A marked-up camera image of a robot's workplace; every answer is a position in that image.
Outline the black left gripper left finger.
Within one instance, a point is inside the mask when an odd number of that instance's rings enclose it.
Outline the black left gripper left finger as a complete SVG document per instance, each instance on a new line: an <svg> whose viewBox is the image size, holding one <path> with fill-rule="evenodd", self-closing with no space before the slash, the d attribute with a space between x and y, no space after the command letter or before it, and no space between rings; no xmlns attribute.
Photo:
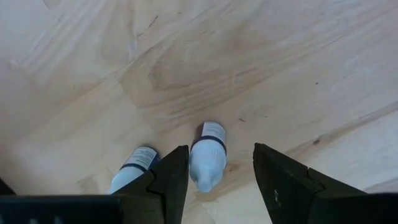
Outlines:
<svg viewBox="0 0 398 224"><path fill-rule="evenodd" d="M188 146L111 195L16 195L0 181L0 224L181 224Z"/></svg>

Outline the small brown bottle orange label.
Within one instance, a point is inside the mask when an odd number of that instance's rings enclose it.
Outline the small brown bottle orange label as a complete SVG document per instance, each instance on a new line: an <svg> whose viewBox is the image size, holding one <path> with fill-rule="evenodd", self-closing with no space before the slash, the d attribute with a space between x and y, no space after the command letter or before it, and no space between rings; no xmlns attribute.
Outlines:
<svg viewBox="0 0 398 224"><path fill-rule="evenodd" d="M200 192L208 193L223 178L227 162L226 131L214 121L197 127L189 158L190 177Z"/></svg>

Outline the small dark blue dropper bottle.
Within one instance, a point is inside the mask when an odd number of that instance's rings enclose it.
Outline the small dark blue dropper bottle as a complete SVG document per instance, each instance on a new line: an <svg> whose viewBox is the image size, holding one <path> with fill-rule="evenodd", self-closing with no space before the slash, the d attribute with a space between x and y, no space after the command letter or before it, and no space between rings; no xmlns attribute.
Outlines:
<svg viewBox="0 0 398 224"><path fill-rule="evenodd" d="M109 192L111 194L134 181L160 161L159 153L148 146L140 146L130 155L113 177Z"/></svg>

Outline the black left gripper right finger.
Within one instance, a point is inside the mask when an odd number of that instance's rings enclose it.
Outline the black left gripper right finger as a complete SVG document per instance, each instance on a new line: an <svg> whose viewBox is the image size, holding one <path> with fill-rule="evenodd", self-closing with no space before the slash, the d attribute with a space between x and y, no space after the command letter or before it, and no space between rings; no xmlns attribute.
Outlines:
<svg viewBox="0 0 398 224"><path fill-rule="evenodd" d="M398 193L368 194L260 143L253 166L272 224L398 224Z"/></svg>

